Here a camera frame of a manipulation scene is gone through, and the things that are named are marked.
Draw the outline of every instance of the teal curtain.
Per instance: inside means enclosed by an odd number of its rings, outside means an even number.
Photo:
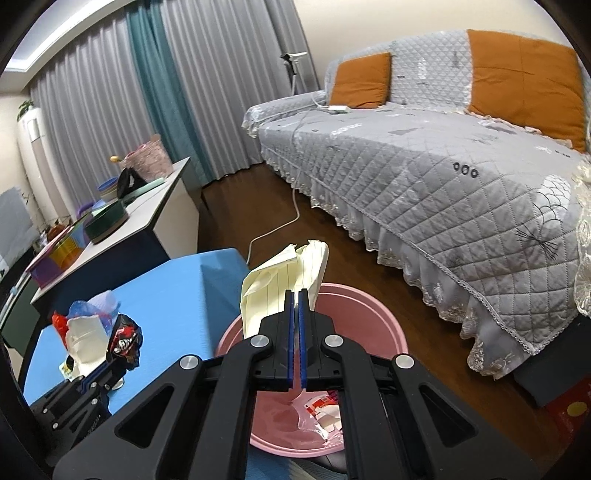
[[[140,0],[126,10],[132,56],[155,133],[172,161],[191,157],[195,175],[183,176],[193,190],[214,180],[181,87],[170,51],[158,1]]]

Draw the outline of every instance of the orange cushion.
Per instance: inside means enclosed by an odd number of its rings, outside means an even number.
[[[336,72],[329,105],[377,108],[386,103],[390,91],[390,54],[344,61]]]
[[[468,110],[570,139],[585,151],[583,82],[572,48],[500,32],[468,30],[468,36],[474,68]]]

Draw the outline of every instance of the curtain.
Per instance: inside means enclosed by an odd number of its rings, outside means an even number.
[[[298,53],[307,51],[308,55],[302,57],[298,63],[298,77],[296,81],[296,93],[315,92],[320,90],[318,77],[304,29],[301,26],[300,16],[297,13],[293,0],[265,0],[267,10],[271,16],[271,22],[282,53]]]
[[[138,1],[126,10],[126,16],[135,68],[152,124],[173,161],[191,157],[199,183],[187,188],[209,183],[214,175],[178,79],[160,5]]]
[[[31,84],[43,110],[56,163],[80,206],[119,173],[109,161],[154,133],[134,68],[125,12],[89,29],[60,52]]]
[[[292,0],[163,0],[162,18],[187,101],[216,178],[261,161],[258,143],[241,128],[252,105],[289,96],[278,40]],[[299,21],[292,25],[301,30]],[[305,51],[291,34],[290,50]]]

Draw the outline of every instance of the yellow lined paper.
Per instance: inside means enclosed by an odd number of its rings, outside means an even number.
[[[307,288],[310,308],[313,309],[328,259],[328,245],[309,240],[308,245],[297,250],[295,245],[288,245],[252,270],[242,283],[240,311],[244,338],[258,333],[264,317],[283,310],[286,290],[297,293]]]

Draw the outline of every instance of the wall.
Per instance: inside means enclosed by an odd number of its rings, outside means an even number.
[[[28,98],[28,95],[0,95],[0,192],[18,187],[22,193],[30,196],[27,210],[33,223],[40,226],[43,217],[33,198],[17,145],[18,106]]]
[[[329,62],[364,47],[438,30],[532,33],[569,44],[534,0],[294,0],[321,85]]]

